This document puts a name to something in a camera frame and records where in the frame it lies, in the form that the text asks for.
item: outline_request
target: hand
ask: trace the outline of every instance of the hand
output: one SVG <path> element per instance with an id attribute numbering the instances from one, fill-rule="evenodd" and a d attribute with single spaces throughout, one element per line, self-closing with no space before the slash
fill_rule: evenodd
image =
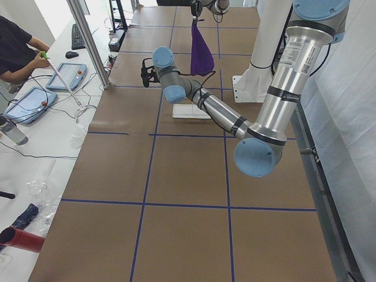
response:
<path id="1" fill-rule="evenodd" d="M 33 64 L 33 67 L 35 69 L 37 68 L 46 68 L 49 66 L 49 62 L 42 57 L 42 51 L 40 51 L 38 54 L 36 54 L 34 60 L 31 61 Z"/>

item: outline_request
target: white desk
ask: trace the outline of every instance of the white desk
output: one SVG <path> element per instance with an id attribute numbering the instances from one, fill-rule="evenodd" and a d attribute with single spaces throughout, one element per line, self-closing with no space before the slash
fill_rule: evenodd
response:
<path id="1" fill-rule="evenodd" d="M 68 24 L 61 36 L 51 46 L 48 56 L 54 65 L 58 66 L 61 62 L 85 63 L 88 66 L 86 77 L 79 87 L 84 85 L 95 69 L 91 63 L 91 59 L 87 49 L 77 50 L 78 57 L 73 59 L 66 59 L 65 53 L 71 49 L 71 29 L 73 21 Z M 94 31 L 93 37 L 97 44 L 100 57 L 103 62 L 106 61 L 110 54 L 108 50 L 109 36 L 108 31 L 103 27 L 103 23 L 98 21 L 96 24 L 98 29 Z M 51 68 L 37 69 L 32 76 L 51 75 L 53 70 Z M 37 78 L 38 82 L 45 87 L 48 78 Z M 17 98 L 20 98 L 33 86 L 38 84 L 34 80 L 30 80 L 20 90 Z M 90 104 L 98 105 L 103 88 L 101 87 L 98 76 L 95 76 L 92 81 L 85 87 L 85 91 L 91 95 Z M 56 102 L 64 100 L 70 94 L 58 92 Z M 89 96 L 82 90 L 76 94 L 77 98 L 84 105 L 88 104 Z M 70 115 L 74 116 L 78 105 L 72 97 L 57 103 L 53 106 L 55 109 L 65 110 Z M 79 124 L 88 127 L 90 121 L 94 116 L 95 109 L 88 109 L 80 118 Z M 0 141 L 14 149 L 21 151 L 25 155 L 33 156 L 70 156 L 77 157 L 80 149 L 74 149 L 71 146 L 72 136 L 77 134 L 77 124 L 74 119 L 69 117 L 66 113 L 54 110 L 47 110 L 37 121 L 31 125 L 18 125 L 21 131 L 29 137 L 29 142 L 23 146 L 17 146 L 12 143 L 6 136 L 3 136 Z M 16 194 L 16 198 L 9 200 L 0 197 L 0 231 L 11 225 L 14 220 L 25 211 L 29 203 L 33 202 L 32 196 L 28 193 L 26 183 L 42 179 L 46 170 L 51 165 L 51 158 L 32 158 L 23 157 L 19 153 L 6 148 L 0 144 L 0 191 Z M 56 159 L 51 174 L 49 176 L 49 183 L 51 184 L 52 195 L 58 197 L 62 194 L 68 182 L 69 176 L 75 164 L 75 159 Z M 26 228 L 27 231 L 38 235 L 45 235 L 38 231 L 36 221 Z M 23 282 L 27 281 L 31 271 L 35 265 L 38 254 L 7 247 L 0 253 L 8 254 L 12 257 L 11 263 L 2 269 L 0 264 L 0 281 L 7 282 Z"/>

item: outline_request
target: blue joint cap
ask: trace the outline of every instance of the blue joint cap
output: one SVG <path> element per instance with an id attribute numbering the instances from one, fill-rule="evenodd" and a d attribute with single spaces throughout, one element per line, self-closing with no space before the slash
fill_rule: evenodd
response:
<path id="1" fill-rule="evenodd" d="M 167 47 L 158 47 L 153 52 L 153 63 L 158 68 L 166 68 L 174 62 L 174 54 Z"/>
<path id="2" fill-rule="evenodd" d="M 340 43 L 345 37 L 345 32 L 334 35 L 334 39 L 331 42 L 332 44 Z"/>
<path id="3" fill-rule="evenodd" d="M 179 103 L 186 98 L 186 91 L 180 85 L 170 85 L 164 88 L 163 95 L 170 104 Z"/>
<path id="4" fill-rule="evenodd" d="M 263 177 L 276 166 L 276 155 L 271 147 L 256 138 L 243 139 L 234 151 L 236 166 L 245 175 Z"/>
<path id="5" fill-rule="evenodd" d="M 350 0 L 294 0 L 295 13 L 308 21 L 330 19 L 349 6 Z"/>

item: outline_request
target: table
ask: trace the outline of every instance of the table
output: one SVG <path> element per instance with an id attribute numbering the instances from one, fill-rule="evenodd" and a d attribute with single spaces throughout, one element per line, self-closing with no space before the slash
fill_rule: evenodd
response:
<path id="1" fill-rule="evenodd" d="M 249 66 L 257 11 L 202 17 L 217 71 L 206 87 L 255 120 L 261 105 L 236 104 L 231 80 Z M 189 72 L 190 9 L 144 7 L 133 22 L 29 281 L 335 281 L 291 126 L 269 176 L 241 174 L 238 140 L 172 119 L 160 86 L 142 87 L 158 46 Z"/>
<path id="2" fill-rule="evenodd" d="M 109 36 L 108 31 L 104 28 L 102 21 L 97 21 L 90 17 L 87 18 L 90 30 L 93 32 L 94 40 L 100 57 L 103 62 L 106 61 L 110 54 L 108 50 Z M 73 59 L 66 59 L 65 53 L 71 49 L 71 29 L 73 20 L 67 25 L 61 36 L 51 46 L 48 56 L 55 66 L 60 62 L 85 63 L 88 66 L 88 72 L 79 87 L 88 83 L 84 90 L 90 94 L 89 97 L 83 90 L 77 92 L 77 98 L 87 105 L 90 101 L 91 105 L 97 106 L 102 95 L 103 88 L 100 80 L 94 76 L 96 72 L 89 54 L 86 49 L 77 50 L 78 57 Z M 32 76 L 51 75 L 52 68 L 37 69 Z M 45 87 L 49 78 L 37 77 L 37 81 Z M 27 81 L 22 89 L 19 91 L 17 98 L 20 98 L 33 86 L 39 86 L 33 79 Z M 65 112 L 74 115 L 78 109 L 78 105 L 70 94 L 59 92 L 56 102 L 58 102 L 54 109 L 48 110 L 37 121 L 31 125 L 19 124 L 18 127 L 24 134 L 29 137 L 29 142 L 23 146 L 13 144 L 7 137 L 1 138 L 1 142 L 7 146 L 17 149 L 25 155 L 33 156 L 69 156 L 74 159 L 56 159 L 53 165 L 50 176 L 48 177 L 50 188 L 52 189 L 51 199 L 55 199 L 55 204 L 59 203 L 59 196 L 65 189 L 66 183 L 69 179 L 75 161 L 80 152 L 80 148 L 73 148 L 73 135 L 81 136 L 82 139 L 85 134 L 79 134 L 79 130 L 89 126 L 92 120 L 95 109 L 88 109 L 78 119 L 78 124 L 74 119 L 69 117 Z M 19 153 L 0 145 L 0 169 L 2 171 L 0 176 L 0 190 L 16 194 L 16 198 L 9 200 L 0 197 L 0 229 L 8 227 L 14 220 L 27 208 L 29 203 L 33 202 L 33 198 L 28 193 L 27 183 L 33 180 L 42 179 L 46 170 L 52 165 L 51 158 L 32 158 L 23 157 Z M 34 220 L 32 224 L 26 228 L 27 231 L 35 234 L 46 236 L 46 230 L 38 229 L 38 221 Z M 8 254 L 12 257 L 12 262 L 9 266 L 2 270 L 0 266 L 0 280 L 8 282 L 26 281 L 34 267 L 38 254 L 28 251 L 19 250 L 12 247 L 7 247 L 2 254 Z"/>

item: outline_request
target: white curtain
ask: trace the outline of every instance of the white curtain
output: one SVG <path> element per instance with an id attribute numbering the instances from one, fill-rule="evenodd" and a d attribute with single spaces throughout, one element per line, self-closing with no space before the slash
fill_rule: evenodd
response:
<path id="1" fill-rule="evenodd" d="M 376 281 L 376 1 L 352 0 L 345 39 L 309 80 L 303 105 L 345 232 Z M 318 63 L 325 55 L 321 51 Z"/>

